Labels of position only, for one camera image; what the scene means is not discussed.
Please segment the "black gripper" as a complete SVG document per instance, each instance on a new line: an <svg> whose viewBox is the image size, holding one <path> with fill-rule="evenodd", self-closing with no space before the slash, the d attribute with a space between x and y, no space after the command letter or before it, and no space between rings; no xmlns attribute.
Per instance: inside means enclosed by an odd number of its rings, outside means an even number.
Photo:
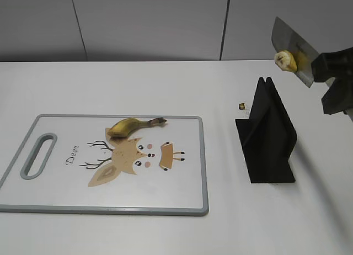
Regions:
<svg viewBox="0 0 353 255"><path fill-rule="evenodd" d="M322 97L324 114L344 112L352 120L352 47L319 54L311 69L312 83L329 87Z"/></svg>

